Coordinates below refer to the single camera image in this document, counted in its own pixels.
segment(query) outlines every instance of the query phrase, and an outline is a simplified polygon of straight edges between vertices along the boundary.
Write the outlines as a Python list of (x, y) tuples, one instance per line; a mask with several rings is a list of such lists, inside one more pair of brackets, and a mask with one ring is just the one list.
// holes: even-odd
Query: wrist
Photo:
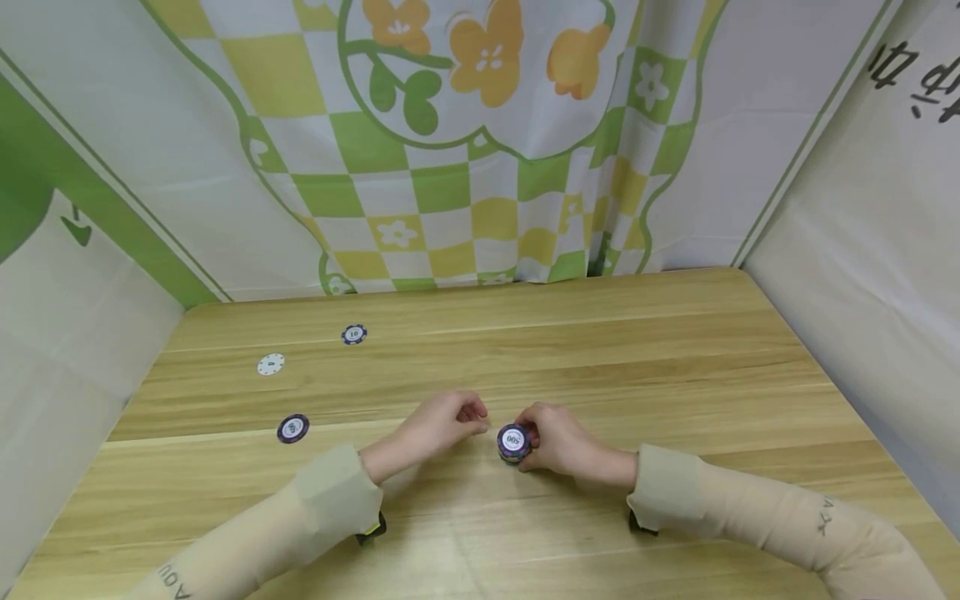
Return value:
[(632, 492), (636, 487), (637, 462), (636, 452), (604, 448), (594, 470), (597, 481), (612, 488)]
[(358, 454), (367, 476), (376, 486), (413, 465), (406, 444), (396, 434), (377, 440)]

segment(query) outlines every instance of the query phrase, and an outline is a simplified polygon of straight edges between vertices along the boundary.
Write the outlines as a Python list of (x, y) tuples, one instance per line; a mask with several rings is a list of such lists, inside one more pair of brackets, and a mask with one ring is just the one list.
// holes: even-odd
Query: green leaf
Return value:
[(407, 80), (406, 91), (409, 95), (426, 100), (440, 93), (440, 87), (443, 84), (444, 82), (435, 72), (417, 71)]
[(370, 102), (380, 112), (387, 112), (396, 104), (394, 76), (379, 60), (373, 62), (370, 73)]
[(437, 130), (440, 117), (426, 100), (407, 94), (403, 98), (403, 118), (414, 133), (429, 135)]

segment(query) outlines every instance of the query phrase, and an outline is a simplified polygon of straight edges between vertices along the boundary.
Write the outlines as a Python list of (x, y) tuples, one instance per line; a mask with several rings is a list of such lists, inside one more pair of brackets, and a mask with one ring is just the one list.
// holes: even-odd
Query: green and yellow checkered pattern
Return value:
[(697, 59), (723, 2), (668, 21), (680, 23), (672, 33), (653, 27), (669, 10), (658, 3), (619, 15), (632, 23), (630, 41), (599, 127), (537, 160), (484, 134), (425, 149), (386, 132), (342, 70), (337, 12), (346, 4), (149, 4), (235, 95), (253, 167), (321, 245), (324, 288), (344, 293), (639, 270), (652, 242), (644, 207), (683, 164)]

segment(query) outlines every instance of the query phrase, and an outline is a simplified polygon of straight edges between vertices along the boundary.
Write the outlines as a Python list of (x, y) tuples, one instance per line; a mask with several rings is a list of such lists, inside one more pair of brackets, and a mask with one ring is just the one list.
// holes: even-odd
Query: poker chip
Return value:
[(496, 434), (496, 447), (500, 451), (500, 458), (516, 465), (530, 454), (530, 434), (516, 423), (506, 424)]
[(347, 346), (353, 346), (354, 344), (359, 344), (367, 339), (367, 329), (362, 325), (351, 325), (344, 329), (344, 332), (340, 334), (340, 337), (344, 339), (344, 344)]
[(291, 415), (280, 422), (276, 429), (276, 438), (284, 444), (299, 442), (310, 429), (310, 419), (306, 415)]
[(267, 354), (256, 364), (256, 372), (265, 376), (276, 374), (280, 369), (283, 369), (283, 363), (285, 362), (286, 359), (283, 358), (283, 354), (276, 352)]

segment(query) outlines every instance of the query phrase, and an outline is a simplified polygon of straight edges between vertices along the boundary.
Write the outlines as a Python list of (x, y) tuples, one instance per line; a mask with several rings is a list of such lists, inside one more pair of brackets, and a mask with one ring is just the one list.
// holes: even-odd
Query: orange flower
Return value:
[(585, 100), (600, 76), (600, 51), (610, 39), (610, 28), (597, 25), (588, 32), (567, 29), (557, 36), (546, 59), (546, 76), (557, 95)]
[(400, 46), (418, 56), (430, 52), (430, 38), (423, 32), (430, 7), (423, 0), (403, 0), (396, 8), (390, 0), (363, 0), (363, 14), (373, 25), (377, 43)]
[(520, 83), (521, 45), (518, 0), (493, 0), (486, 28), (474, 19), (457, 21), (450, 30), (450, 50), (459, 64), (450, 87), (461, 94), (479, 89), (484, 105), (503, 105)]

